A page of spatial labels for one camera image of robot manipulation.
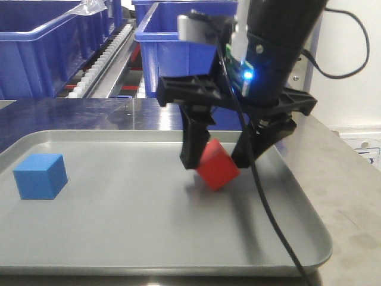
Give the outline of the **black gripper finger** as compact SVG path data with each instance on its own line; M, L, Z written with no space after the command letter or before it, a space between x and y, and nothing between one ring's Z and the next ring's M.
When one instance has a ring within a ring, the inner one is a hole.
M293 134L296 127L291 113L282 113L259 120L250 118L246 134L251 142L253 160L259 158L275 143ZM231 157L238 168L250 166L250 156L247 151L244 132L241 133Z
M186 170L196 169L210 139L209 125L215 125L210 105L180 105L183 125L181 162Z

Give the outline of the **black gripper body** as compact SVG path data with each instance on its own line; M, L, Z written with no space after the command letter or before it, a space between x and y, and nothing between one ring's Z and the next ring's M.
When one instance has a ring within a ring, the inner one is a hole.
M227 88L221 88L207 75L185 77L161 77L157 85L157 100L164 107L168 103L179 105L210 105L234 110L233 98ZM310 94L285 88L277 101L268 107L246 102L241 103L244 114L255 119L287 114L293 111L310 115L317 100Z

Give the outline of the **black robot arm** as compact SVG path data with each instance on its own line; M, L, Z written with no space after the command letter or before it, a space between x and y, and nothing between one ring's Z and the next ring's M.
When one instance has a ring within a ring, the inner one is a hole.
M294 132L294 111L311 113L316 99L287 88L286 82L325 5L325 1L239 1L233 17L197 10L178 16L181 41L216 48L207 74L158 81L160 106L180 106L180 159L186 169L199 166L210 138L207 127L214 123L213 107L249 118L232 152L240 168Z

